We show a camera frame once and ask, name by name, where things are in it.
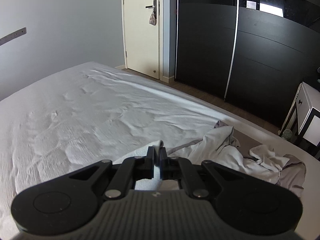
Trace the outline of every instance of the white nightstand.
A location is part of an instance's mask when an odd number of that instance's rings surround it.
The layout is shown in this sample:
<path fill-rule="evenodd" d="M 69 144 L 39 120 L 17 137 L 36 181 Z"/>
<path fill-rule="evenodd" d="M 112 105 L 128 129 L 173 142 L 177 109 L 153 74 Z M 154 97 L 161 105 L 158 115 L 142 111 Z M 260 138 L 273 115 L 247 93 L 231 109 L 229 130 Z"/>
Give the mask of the white nightstand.
<path fill-rule="evenodd" d="M 279 136 L 288 129 L 292 118 L 294 122 L 289 129 L 297 125 L 297 138 L 293 143 L 299 146 L 304 138 L 316 146 L 309 152 L 315 156 L 320 150 L 320 92 L 302 82 Z"/>

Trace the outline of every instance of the bed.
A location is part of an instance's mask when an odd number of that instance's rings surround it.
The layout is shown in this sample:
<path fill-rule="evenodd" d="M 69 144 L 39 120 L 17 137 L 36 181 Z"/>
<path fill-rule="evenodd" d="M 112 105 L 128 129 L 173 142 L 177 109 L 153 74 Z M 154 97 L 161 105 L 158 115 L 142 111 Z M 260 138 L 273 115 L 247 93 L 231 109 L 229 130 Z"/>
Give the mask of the bed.
<path fill-rule="evenodd" d="M 17 228 L 15 195 L 101 159 L 117 160 L 150 142 L 167 149 L 200 138 L 221 120 L 254 142 L 303 161 L 303 215 L 296 232 L 320 235 L 320 163 L 257 125 L 157 82 L 94 62 L 46 77 L 0 102 L 0 238 Z"/>

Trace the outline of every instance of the baseboard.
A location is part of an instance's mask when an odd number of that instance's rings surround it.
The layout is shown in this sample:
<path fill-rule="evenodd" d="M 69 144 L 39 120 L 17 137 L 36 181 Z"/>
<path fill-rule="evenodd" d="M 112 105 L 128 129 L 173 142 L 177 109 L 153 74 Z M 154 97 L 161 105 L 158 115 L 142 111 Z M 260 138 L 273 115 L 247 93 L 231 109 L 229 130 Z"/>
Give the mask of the baseboard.
<path fill-rule="evenodd" d="M 168 78 L 168 77 L 162 77 L 162 81 L 166 83 L 172 83 L 174 81 L 174 76 Z"/>
<path fill-rule="evenodd" d="M 125 68 L 125 65 L 121 65 L 121 66 L 116 67 L 116 69 L 124 69 L 124 68 Z"/>

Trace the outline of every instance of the wall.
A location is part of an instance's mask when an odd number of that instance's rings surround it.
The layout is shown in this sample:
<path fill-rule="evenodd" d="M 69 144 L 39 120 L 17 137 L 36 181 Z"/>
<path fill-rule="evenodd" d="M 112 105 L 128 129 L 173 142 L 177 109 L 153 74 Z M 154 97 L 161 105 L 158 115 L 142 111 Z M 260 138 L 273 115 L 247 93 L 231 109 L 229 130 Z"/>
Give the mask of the wall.
<path fill-rule="evenodd" d="M 121 0 L 0 0 L 0 100 L 60 70 L 124 64 Z"/>
<path fill-rule="evenodd" d="M 163 76 L 169 77 L 170 0 L 163 0 Z"/>
<path fill-rule="evenodd" d="M 169 77 L 174 76 L 176 63 L 176 40 L 177 40 L 177 0 L 170 0 L 170 58 Z"/>

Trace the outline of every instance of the wrinkled sheet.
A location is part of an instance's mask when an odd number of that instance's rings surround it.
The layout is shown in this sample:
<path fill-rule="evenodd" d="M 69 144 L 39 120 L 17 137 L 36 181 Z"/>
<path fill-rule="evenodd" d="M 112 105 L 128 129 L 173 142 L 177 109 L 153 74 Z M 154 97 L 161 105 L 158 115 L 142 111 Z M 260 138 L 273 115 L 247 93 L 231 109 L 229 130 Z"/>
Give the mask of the wrinkled sheet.
<path fill-rule="evenodd" d="M 286 154 L 284 157 L 289 158 L 289 161 L 282 169 L 277 185 L 285 187 L 298 197 L 301 197 L 303 192 L 302 185 L 307 173 L 306 165 L 291 154 Z"/>
<path fill-rule="evenodd" d="M 272 184 L 278 182 L 280 171 L 289 158 L 279 156 L 266 145 L 259 145 L 250 150 L 250 155 L 257 159 L 255 161 L 244 158 L 237 146 L 239 142 L 233 137 L 233 127 L 223 126 L 212 129 L 204 135 L 202 141 L 182 147 L 170 156 L 188 158 L 191 163 L 198 165 L 203 160 L 212 160 L 257 179 Z"/>
<path fill-rule="evenodd" d="M 27 187 L 153 141 L 167 150 L 202 138 L 222 120 L 307 167 L 297 232 L 320 234 L 320 165 L 303 150 L 234 114 L 156 82 L 97 63 L 46 77 L 0 102 L 0 238 L 18 231 L 10 216 Z"/>

